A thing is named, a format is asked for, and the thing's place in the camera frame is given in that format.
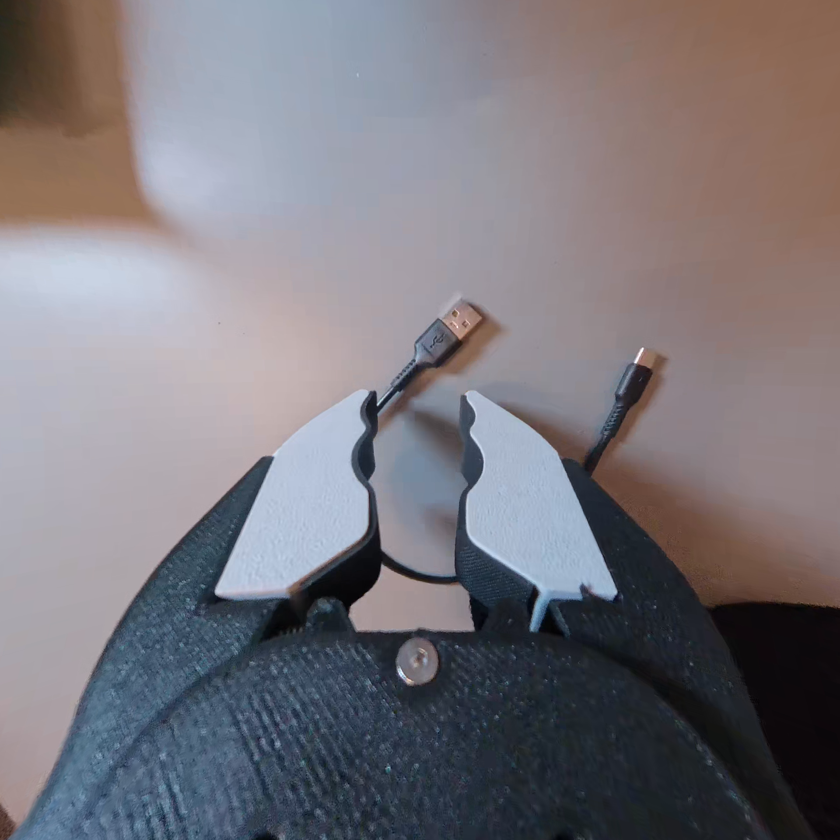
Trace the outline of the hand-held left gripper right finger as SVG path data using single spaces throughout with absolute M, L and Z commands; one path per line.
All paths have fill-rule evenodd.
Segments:
M 556 602 L 613 604 L 620 597 L 558 451 L 478 391 L 460 398 L 461 474 L 457 582 L 480 630 L 502 602 L 538 632 Z

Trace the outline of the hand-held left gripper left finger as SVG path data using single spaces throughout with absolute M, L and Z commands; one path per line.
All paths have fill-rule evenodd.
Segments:
M 214 594 L 278 600 L 301 616 L 322 598 L 346 610 L 377 582 L 382 548 L 373 442 L 376 393 L 359 390 L 278 447 Z

